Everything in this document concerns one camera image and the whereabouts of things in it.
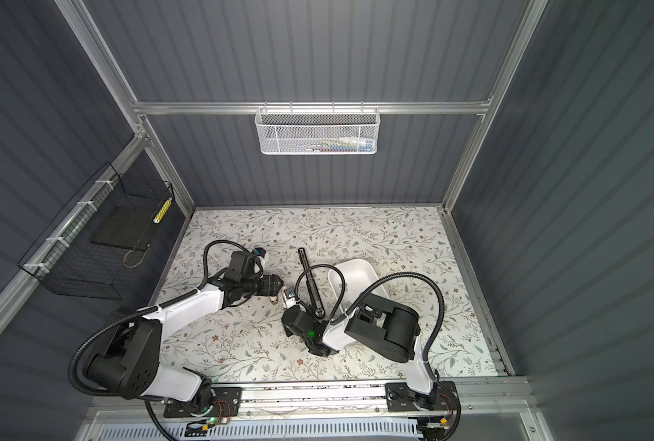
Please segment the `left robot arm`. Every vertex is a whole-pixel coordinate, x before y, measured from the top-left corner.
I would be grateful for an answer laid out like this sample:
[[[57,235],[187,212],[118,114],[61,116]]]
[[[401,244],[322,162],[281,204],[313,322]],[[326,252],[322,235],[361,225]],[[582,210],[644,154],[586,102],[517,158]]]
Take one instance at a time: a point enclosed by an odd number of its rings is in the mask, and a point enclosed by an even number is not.
[[[198,288],[117,319],[90,336],[73,354],[69,382],[92,396],[211,405],[211,380],[186,367],[163,364],[163,342],[204,316],[253,297],[277,297],[284,283],[278,275],[266,274],[265,261],[263,248],[240,248],[231,254],[229,266],[213,276],[204,263]]]

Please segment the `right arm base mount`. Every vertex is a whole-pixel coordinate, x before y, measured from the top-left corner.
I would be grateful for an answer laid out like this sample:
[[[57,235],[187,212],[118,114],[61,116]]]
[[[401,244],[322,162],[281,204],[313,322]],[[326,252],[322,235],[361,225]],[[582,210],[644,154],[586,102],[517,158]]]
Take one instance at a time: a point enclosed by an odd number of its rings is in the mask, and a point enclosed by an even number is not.
[[[429,393],[411,390],[405,382],[390,382],[385,386],[387,407],[390,412],[453,413],[461,410],[457,387],[451,381],[436,381]]]

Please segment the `black foam pad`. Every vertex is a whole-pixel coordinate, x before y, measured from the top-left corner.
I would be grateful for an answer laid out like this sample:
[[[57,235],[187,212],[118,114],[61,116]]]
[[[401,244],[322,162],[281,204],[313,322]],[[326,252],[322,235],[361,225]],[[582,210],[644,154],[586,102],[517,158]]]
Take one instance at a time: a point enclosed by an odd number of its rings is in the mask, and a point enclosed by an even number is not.
[[[92,233],[90,243],[124,249],[146,251],[160,224],[154,224],[151,209],[117,207]]]

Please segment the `yellow marker pen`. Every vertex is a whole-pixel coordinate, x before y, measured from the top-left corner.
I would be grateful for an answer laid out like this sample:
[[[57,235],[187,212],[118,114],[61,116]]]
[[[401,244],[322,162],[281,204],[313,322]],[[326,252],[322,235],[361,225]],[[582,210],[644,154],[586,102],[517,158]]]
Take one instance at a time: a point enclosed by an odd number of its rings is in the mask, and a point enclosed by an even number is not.
[[[159,224],[164,218],[165,215],[168,213],[169,209],[171,208],[173,204],[173,198],[168,198],[163,205],[158,209],[156,215],[154,215],[154,218],[152,219],[152,222],[154,224]]]

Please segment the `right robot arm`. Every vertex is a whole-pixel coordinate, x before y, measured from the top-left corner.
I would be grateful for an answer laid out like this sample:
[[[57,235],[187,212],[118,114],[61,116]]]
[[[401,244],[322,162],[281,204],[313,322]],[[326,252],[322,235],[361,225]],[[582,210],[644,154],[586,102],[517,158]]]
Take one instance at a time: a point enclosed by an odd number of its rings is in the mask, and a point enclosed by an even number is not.
[[[297,336],[315,356],[332,356],[352,343],[360,343],[388,360],[402,364],[408,388],[420,395],[435,389],[435,373],[429,367],[415,310],[374,294],[358,303],[337,323],[321,322],[294,304],[281,322],[289,336]]]

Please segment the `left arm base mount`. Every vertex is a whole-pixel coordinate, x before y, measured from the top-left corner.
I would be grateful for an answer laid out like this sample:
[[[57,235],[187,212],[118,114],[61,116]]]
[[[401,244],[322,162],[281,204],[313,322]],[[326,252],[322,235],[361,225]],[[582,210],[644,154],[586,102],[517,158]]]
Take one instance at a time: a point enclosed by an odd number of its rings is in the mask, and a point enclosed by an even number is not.
[[[189,402],[172,401],[167,404],[163,417],[230,419],[238,415],[243,391],[239,387],[205,388]]]

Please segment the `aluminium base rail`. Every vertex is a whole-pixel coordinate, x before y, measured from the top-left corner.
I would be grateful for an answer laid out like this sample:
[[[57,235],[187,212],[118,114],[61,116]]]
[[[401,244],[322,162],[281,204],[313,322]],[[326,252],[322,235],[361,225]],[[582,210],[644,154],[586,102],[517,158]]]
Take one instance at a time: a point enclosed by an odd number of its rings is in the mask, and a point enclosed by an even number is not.
[[[463,415],[534,411],[538,400],[524,377],[454,378]],[[349,418],[393,415],[388,380],[238,383],[242,390],[231,421]]]

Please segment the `white vent strip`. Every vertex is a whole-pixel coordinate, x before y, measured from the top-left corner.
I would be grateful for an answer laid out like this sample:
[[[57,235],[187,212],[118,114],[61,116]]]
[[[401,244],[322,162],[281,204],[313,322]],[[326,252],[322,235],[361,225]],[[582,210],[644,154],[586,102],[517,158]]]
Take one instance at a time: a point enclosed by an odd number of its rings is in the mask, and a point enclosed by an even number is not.
[[[412,420],[281,420],[239,421],[226,426],[201,426],[198,423],[172,423],[165,430],[176,440],[299,440],[400,437],[421,439]]]

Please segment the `white plastic tray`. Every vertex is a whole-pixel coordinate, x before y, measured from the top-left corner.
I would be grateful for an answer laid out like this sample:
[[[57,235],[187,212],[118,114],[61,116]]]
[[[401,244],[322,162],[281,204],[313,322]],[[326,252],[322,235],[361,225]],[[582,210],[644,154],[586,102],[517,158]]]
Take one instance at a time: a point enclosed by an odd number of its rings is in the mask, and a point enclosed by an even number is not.
[[[351,306],[361,292],[379,280],[380,277],[369,261],[361,258],[343,262],[335,267],[343,274],[346,282],[345,295],[338,308],[338,313],[344,314],[346,309]],[[333,269],[328,271],[328,280],[334,292],[334,297],[338,299],[342,290],[342,280]],[[389,299],[385,285],[376,288],[372,294]]]

